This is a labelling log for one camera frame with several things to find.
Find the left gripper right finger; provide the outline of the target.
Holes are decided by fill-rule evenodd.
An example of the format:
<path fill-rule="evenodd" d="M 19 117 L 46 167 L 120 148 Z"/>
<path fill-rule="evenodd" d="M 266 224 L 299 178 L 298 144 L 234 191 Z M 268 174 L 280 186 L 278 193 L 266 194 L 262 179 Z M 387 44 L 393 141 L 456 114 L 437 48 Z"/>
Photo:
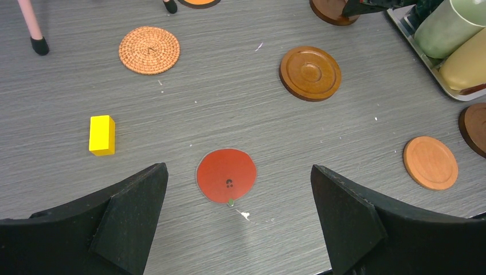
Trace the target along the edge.
<path fill-rule="evenodd" d="M 330 274 L 484 274 L 485 214 L 425 210 L 314 165 Z"/>

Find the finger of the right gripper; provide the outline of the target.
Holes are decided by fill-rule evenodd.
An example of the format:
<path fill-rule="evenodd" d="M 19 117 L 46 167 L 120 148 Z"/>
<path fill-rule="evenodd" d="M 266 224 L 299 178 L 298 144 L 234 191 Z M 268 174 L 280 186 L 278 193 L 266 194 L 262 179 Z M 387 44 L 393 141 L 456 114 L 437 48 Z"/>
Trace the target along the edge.
<path fill-rule="evenodd" d="M 352 17 L 361 14 L 378 13 L 388 9 L 415 5 L 417 2 L 417 0 L 349 0 L 342 10 L 342 16 Z"/>

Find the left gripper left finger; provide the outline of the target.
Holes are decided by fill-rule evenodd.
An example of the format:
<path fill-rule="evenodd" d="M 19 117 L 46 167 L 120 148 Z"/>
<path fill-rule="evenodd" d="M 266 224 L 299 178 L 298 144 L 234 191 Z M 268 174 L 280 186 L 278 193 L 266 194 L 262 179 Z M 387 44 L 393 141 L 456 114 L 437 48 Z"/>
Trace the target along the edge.
<path fill-rule="evenodd" d="M 143 274 L 167 182 L 156 163 L 27 219 L 2 219 L 1 273 Z"/>

